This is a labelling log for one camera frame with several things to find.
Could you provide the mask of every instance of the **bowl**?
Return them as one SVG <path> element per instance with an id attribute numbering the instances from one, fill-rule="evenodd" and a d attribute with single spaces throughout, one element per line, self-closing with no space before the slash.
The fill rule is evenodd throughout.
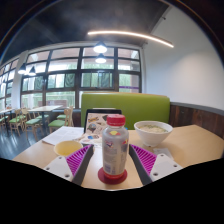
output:
<path id="1" fill-rule="evenodd" d="M 156 125 L 158 127 L 161 127 L 167 132 L 162 133 L 151 133 L 144 130 L 139 129 L 139 127 L 143 125 Z M 167 123 L 159 122 L 159 121 L 139 121 L 134 124 L 134 128 L 136 132 L 138 133 L 140 139 L 142 140 L 143 144 L 150 147 L 155 147 L 159 143 L 161 143 L 165 138 L 170 135 L 170 133 L 173 130 L 173 127 Z"/>
<path id="2" fill-rule="evenodd" d="M 68 156 L 81 148 L 83 145 L 80 142 L 63 141 L 54 146 L 54 152 L 59 156 Z"/>

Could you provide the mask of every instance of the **paper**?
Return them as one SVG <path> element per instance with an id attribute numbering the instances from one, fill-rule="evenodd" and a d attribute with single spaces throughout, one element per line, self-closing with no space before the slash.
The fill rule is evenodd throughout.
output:
<path id="1" fill-rule="evenodd" d="M 52 134 L 43 138 L 42 141 L 51 145 L 56 145 L 59 142 L 75 140 L 83 135 L 84 128 L 78 127 L 61 127 Z"/>
<path id="2" fill-rule="evenodd" d="M 174 160 L 173 156 L 171 155 L 170 151 L 167 148 L 154 148 L 153 151 L 156 155 L 164 153 L 170 159 Z"/>

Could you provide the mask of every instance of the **glass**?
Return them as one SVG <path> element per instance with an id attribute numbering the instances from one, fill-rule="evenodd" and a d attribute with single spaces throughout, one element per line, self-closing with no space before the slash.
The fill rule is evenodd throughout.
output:
<path id="1" fill-rule="evenodd" d="M 11 97 L 6 98 L 5 102 L 6 102 L 6 108 L 11 107 Z"/>
<path id="2" fill-rule="evenodd" d="M 68 69 L 77 69 L 78 59 L 66 59 L 51 61 L 48 71 L 60 71 Z"/>
<path id="3" fill-rule="evenodd" d="M 51 59 L 54 58 L 66 58 L 66 57 L 78 57 L 80 48 L 65 48 L 54 50 Z"/>
<path id="4" fill-rule="evenodd" d="M 11 65 L 11 63 L 9 63 L 9 64 L 7 64 L 7 65 L 5 66 L 5 71 L 4 71 L 4 73 L 7 72 L 7 71 L 9 71 L 9 69 L 10 69 L 10 65 Z"/>
<path id="5" fill-rule="evenodd" d="M 23 91 L 28 90 L 28 79 L 23 79 Z"/>
<path id="6" fill-rule="evenodd" d="M 42 90 L 43 76 L 35 77 L 34 90 Z"/>
<path id="7" fill-rule="evenodd" d="M 41 60 L 47 60 L 49 52 L 50 51 L 44 51 L 44 52 L 31 54 L 31 55 L 29 55 L 26 63 L 41 61 Z"/>
<path id="8" fill-rule="evenodd" d="M 62 105 L 63 107 L 75 107 L 75 92 L 48 92 L 46 93 L 46 105 Z"/>
<path id="9" fill-rule="evenodd" d="M 5 110 L 5 99 L 0 100 L 0 110 Z"/>
<path id="10" fill-rule="evenodd" d="M 140 72 L 140 64 L 138 61 L 119 60 L 118 70 L 128 70 Z"/>
<path id="11" fill-rule="evenodd" d="M 13 68 L 15 68 L 17 66 L 18 61 L 19 61 L 19 59 L 17 59 L 17 60 L 15 60 L 15 61 L 12 62 L 11 69 L 13 69 Z"/>
<path id="12" fill-rule="evenodd" d="M 93 50 L 93 47 L 85 47 L 83 49 L 83 57 L 85 56 L 98 56 L 99 53 L 96 53 Z M 108 47 L 107 51 L 105 53 L 103 53 L 104 56 L 114 56 L 114 48 L 112 47 Z"/>
<path id="13" fill-rule="evenodd" d="M 2 83 L 2 85 L 1 85 L 1 92 L 0 92 L 0 98 L 1 97 L 5 97 L 5 87 L 6 87 L 6 84 Z"/>
<path id="14" fill-rule="evenodd" d="M 65 87 L 74 87 L 75 85 L 75 74 L 66 74 L 65 76 Z"/>
<path id="15" fill-rule="evenodd" d="M 14 79 L 14 76 L 15 76 L 15 69 L 9 73 L 8 81 Z"/>
<path id="16" fill-rule="evenodd" d="M 21 107 L 33 109 L 43 106 L 42 93 L 26 94 L 21 96 Z"/>
<path id="17" fill-rule="evenodd" d="M 112 88 L 112 73 L 82 73 L 81 87 Z"/>
<path id="18" fill-rule="evenodd" d="M 139 60 L 139 54 L 138 51 L 135 50 L 129 50 L 129 49 L 118 49 L 118 57 L 122 58 L 131 58 L 131 59 L 138 59 Z"/>
<path id="19" fill-rule="evenodd" d="M 138 93 L 139 77 L 137 75 L 119 74 L 119 92 Z"/>
<path id="20" fill-rule="evenodd" d="M 65 74 L 59 74 L 56 77 L 56 88 L 64 88 Z"/>
<path id="21" fill-rule="evenodd" d="M 31 68 L 34 66 L 36 73 L 41 73 L 41 72 L 45 72 L 46 69 L 46 62 L 39 62 L 39 63 L 34 63 L 34 64 L 30 64 L 30 65 L 26 65 L 26 73 L 25 75 L 28 75 Z"/>
<path id="22" fill-rule="evenodd" d="M 84 58 L 82 59 L 82 69 L 114 69 L 114 59 L 106 59 L 107 61 L 103 64 L 95 62 L 95 58 Z"/>

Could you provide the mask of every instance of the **soup bowl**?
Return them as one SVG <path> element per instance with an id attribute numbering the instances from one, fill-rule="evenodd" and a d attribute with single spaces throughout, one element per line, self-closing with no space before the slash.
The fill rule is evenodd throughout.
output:
<path id="1" fill-rule="evenodd" d="M 156 130 L 154 130 L 154 132 L 148 132 L 140 128 L 144 125 L 157 126 L 159 128 L 165 129 L 166 132 L 157 132 Z M 142 140 L 143 144 L 150 147 L 157 146 L 164 139 L 166 139 L 173 130 L 173 127 L 171 125 L 159 121 L 139 121 L 134 124 L 134 128 L 138 133 L 140 139 Z"/>

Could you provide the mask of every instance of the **floor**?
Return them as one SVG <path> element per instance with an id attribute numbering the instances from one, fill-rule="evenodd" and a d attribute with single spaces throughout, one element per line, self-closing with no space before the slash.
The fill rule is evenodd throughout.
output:
<path id="1" fill-rule="evenodd" d="M 5 127 L 2 127 L 1 130 L 2 132 L 0 131 L 0 158 L 2 159 L 12 160 L 14 157 L 19 155 L 28 147 L 36 143 L 33 133 L 28 132 L 27 139 L 26 132 L 23 132 L 20 127 L 20 136 L 17 132 L 15 132 L 15 130 L 13 130 L 13 135 L 11 134 L 10 129 L 8 130 L 8 134 Z M 38 141 L 41 140 L 43 137 L 44 136 L 41 134 L 41 131 L 38 128 Z"/>

